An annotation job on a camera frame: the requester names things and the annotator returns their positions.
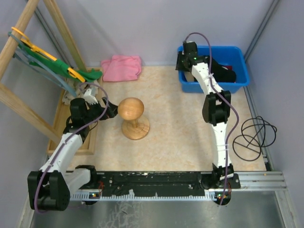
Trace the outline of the black cap with gold embroidery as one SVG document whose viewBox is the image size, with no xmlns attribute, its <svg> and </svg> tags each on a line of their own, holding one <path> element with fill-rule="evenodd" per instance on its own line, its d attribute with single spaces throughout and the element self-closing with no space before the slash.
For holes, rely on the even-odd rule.
<svg viewBox="0 0 304 228">
<path fill-rule="evenodd" d="M 237 79 L 233 70 L 225 70 L 215 59 L 211 61 L 211 73 L 217 82 L 235 83 Z"/>
</svg>

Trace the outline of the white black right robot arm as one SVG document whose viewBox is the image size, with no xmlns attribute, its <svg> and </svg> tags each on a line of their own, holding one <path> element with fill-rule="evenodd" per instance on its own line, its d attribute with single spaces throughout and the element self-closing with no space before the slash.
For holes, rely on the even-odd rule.
<svg viewBox="0 0 304 228">
<path fill-rule="evenodd" d="M 206 123 L 211 125 L 216 149 L 212 163 L 212 182 L 218 188 L 226 188 L 229 178 L 234 176 L 226 134 L 231 108 L 231 93 L 218 85 L 211 73 L 211 65 L 211 52 L 208 63 L 204 56 L 199 55 L 195 42 L 183 41 L 183 50 L 178 52 L 176 70 L 190 72 L 205 95 L 202 117 Z"/>
</svg>

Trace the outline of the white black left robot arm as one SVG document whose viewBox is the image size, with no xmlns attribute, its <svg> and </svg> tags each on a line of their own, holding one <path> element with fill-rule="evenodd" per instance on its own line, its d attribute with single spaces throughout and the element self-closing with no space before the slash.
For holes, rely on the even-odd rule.
<svg viewBox="0 0 304 228">
<path fill-rule="evenodd" d="M 66 175 L 66 171 L 91 132 L 90 125 L 116 117 L 117 105 L 102 97 L 105 106 L 89 97 L 75 98 L 70 102 L 70 116 L 57 148 L 38 170 L 27 177 L 28 197 L 31 209 L 36 212 L 64 211 L 70 196 L 83 186 L 92 189 L 98 185 L 99 177 L 93 165 L 79 165 Z"/>
</svg>

